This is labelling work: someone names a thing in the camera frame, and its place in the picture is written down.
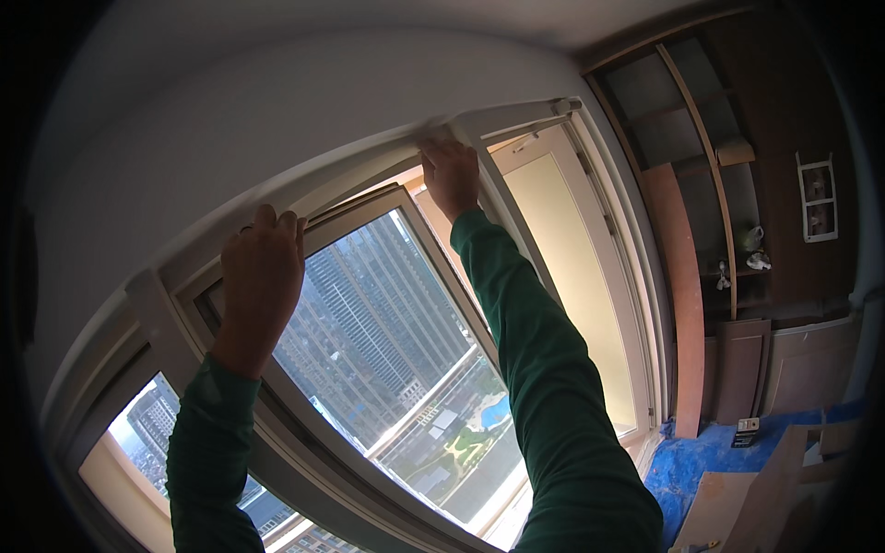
ceiling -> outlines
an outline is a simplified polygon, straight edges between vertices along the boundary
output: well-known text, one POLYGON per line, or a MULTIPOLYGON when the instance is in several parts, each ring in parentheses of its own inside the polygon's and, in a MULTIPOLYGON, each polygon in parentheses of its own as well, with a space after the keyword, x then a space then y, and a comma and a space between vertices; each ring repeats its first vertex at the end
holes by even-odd
POLYGON ((57 165, 171 81, 261 43, 352 28, 432 27, 577 50, 697 0, 135 0, 99 21, 46 119, 57 165))

window hinge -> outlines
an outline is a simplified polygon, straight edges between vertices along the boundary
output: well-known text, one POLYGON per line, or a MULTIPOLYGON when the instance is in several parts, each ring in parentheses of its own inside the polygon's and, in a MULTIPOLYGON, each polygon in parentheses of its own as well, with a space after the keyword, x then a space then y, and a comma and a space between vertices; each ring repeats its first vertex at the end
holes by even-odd
POLYGON ((584 174, 590 176, 593 174, 593 169, 590 167, 590 162, 587 160, 587 154, 582 151, 574 152, 574 155, 578 157, 578 162, 581 163, 581 169, 584 170, 584 174))
POLYGON ((603 219, 605 219, 605 226, 608 227, 609 234, 614 236, 615 229, 614 229, 614 221, 612 220, 612 216, 611 215, 603 215, 603 219))

hand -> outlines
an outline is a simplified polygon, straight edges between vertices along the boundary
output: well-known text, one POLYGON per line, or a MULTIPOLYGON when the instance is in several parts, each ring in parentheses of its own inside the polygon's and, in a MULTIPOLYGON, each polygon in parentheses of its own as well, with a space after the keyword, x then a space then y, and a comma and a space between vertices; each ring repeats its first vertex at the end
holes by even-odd
POLYGON ((424 184, 436 207, 450 223, 465 212, 480 209, 480 163, 476 150, 454 140, 419 143, 424 184))
POLYGON ((231 373, 258 380, 301 296, 304 225, 270 205, 221 251, 225 314, 212 357, 231 373))

swimming pool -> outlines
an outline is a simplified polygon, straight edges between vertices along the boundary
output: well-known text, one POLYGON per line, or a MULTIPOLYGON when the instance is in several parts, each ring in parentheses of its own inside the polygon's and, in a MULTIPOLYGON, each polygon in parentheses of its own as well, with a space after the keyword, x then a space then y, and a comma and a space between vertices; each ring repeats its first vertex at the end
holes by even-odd
POLYGON ((499 424, 510 413, 510 398, 502 397, 498 403, 490 405, 482 410, 481 422, 483 428, 491 428, 499 424))

green long sleeve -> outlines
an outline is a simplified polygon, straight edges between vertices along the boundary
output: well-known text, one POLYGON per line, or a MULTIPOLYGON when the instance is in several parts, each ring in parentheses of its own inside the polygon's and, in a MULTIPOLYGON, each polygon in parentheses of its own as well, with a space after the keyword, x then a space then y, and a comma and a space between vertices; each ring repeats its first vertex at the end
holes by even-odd
POLYGON ((207 355, 181 399, 166 460, 178 553, 265 550, 249 515, 236 506, 246 484, 260 386, 207 355))
POLYGON ((661 510, 618 444, 599 372, 577 329, 485 213, 458 217, 451 245, 497 344, 535 491, 513 551, 660 550, 661 510))

